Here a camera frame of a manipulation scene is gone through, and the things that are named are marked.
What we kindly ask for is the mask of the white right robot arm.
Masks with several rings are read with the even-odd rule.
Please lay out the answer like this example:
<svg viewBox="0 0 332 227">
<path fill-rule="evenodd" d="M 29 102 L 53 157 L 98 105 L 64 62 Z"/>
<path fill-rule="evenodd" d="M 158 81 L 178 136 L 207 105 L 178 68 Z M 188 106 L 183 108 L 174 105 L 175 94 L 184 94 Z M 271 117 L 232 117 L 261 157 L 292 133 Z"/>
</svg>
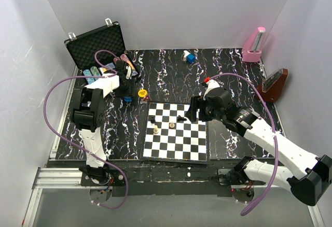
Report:
<svg viewBox="0 0 332 227">
<path fill-rule="evenodd" d="M 290 191 L 309 206 L 315 206 L 331 185 L 331 157 L 326 154 L 319 157 L 274 133 L 256 111 L 237 106 L 222 87 L 207 89 L 203 96 L 193 96 L 185 116 L 191 122 L 220 121 L 228 130 L 259 145 L 277 163 L 282 163 L 282 167 L 277 167 L 243 158 L 233 169 L 240 184 L 251 180 L 268 182 L 273 178 L 276 186 Z"/>
</svg>

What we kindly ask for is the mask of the red triangle token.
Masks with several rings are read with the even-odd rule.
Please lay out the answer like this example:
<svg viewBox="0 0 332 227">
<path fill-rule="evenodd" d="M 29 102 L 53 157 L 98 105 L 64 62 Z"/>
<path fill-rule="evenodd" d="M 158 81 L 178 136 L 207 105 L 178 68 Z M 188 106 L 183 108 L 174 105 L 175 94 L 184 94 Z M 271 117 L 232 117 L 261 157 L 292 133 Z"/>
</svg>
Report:
<svg viewBox="0 0 332 227">
<path fill-rule="evenodd" d="M 144 103 L 144 104 L 147 104 L 147 103 L 150 102 L 150 101 L 151 101 L 151 98 L 150 98 L 149 95 L 146 95 L 145 97 L 143 97 L 143 98 L 141 99 L 141 103 Z"/>
</svg>

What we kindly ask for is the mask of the yellow round button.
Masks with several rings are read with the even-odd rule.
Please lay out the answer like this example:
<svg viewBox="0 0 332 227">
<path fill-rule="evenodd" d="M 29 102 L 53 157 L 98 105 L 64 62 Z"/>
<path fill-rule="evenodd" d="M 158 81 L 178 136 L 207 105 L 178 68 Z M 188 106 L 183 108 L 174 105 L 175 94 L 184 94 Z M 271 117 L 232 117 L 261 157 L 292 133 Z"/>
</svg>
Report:
<svg viewBox="0 0 332 227">
<path fill-rule="evenodd" d="M 145 90 L 145 89 L 140 89 L 140 90 L 138 91 L 138 96 L 139 96 L 140 98 L 144 98 L 144 97 L 146 97 L 147 94 L 148 94 L 148 92 L 147 92 L 147 90 Z"/>
</svg>

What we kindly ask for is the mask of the black aluminium poker case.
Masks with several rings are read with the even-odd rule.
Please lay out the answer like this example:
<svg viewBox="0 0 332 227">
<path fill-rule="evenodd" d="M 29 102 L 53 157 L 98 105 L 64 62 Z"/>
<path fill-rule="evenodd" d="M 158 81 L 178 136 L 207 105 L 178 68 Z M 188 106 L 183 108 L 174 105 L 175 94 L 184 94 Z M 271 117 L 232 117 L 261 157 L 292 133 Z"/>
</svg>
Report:
<svg viewBox="0 0 332 227">
<path fill-rule="evenodd" d="M 102 52 L 97 55 L 97 58 L 103 65 L 111 63 L 114 58 L 113 55 L 106 52 L 107 50 L 117 57 L 126 53 L 120 23 L 111 21 L 109 18 L 105 22 L 104 26 L 77 36 L 70 32 L 69 39 L 64 41 L 64 45 L 80 72 L 93 66 L 100 67 L 94 58 L 95 53 L 99 50 Z"/>
</svg>

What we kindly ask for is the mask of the blue round button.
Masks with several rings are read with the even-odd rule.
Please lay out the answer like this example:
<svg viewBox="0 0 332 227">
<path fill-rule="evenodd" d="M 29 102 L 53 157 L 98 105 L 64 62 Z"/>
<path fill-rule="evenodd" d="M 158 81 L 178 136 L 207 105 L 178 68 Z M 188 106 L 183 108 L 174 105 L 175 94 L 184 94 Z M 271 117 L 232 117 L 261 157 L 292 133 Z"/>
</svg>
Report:
<svg viewBox="0 0 332 227">
<path fill-rule="evenodd" d="M 132 102 L 133 98 L 130 96 L 126 96 L 123 98 L 126 102 Z"/>
</svg>

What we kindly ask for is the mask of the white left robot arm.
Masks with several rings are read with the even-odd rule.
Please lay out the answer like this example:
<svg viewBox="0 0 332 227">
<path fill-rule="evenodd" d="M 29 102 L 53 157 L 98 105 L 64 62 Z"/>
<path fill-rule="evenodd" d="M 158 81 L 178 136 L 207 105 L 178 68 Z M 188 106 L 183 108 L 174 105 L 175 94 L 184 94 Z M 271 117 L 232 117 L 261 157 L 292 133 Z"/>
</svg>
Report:
<svg viewBox="0 0 332 227">
<path fill-rule="evenodd" d="M 71 121 L 82 137 L 84 148 L 88 150 L 86 164 L 80 168 L 98 185 L 106 185 L 111 178 L 105 161 L 106 154 L 101 139 L 104 119 L 105 98 L 109 94 L 131 102 L 137 75 L 131 62 L 118 60 L 115 64 L 116 76 L 104 73 L 104 78 L 93 78 L 93 83 L 77 87 L 73 91 Z"/>
</svg>

